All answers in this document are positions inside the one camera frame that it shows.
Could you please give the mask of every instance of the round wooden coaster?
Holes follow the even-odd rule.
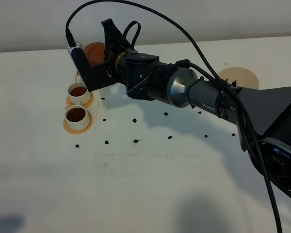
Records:
[[[243,86],[252,89],[259,88],[259,80],[257,76],[250,70],[242,67],[231,67],[221,71],[219,74],[221,79],[228,79],[229,83],[237,81],[237,86]]]
[[[90,99],[90,100],[89,100],[85,105],[83,105],[84,108],[88,108],[88,107],[91,106],[92,103],[94,102],[94,93],[92,92],[91,94],[92,94],[92,97],[91,97],[91,99]],[[66,98],[66,105],[67,105],[68,107],[74,105],[74,104],[71,102],[69,96],[67,96],[67,98]]]
[[[71,133],[71,134],[81,134],[81,133],[85,133],[86,131],[88,131],[92,124],[93,124],[93,116],[90,112],[88,112],[88,115],[90,117],[90,122],[88,124],[88,126],[84,129],[84,130],[73,130],[71,129],[69,126],[68,126],[68,123],[66,121],[66,119],[64,119],[64,129],[68,132],[68,133]]]

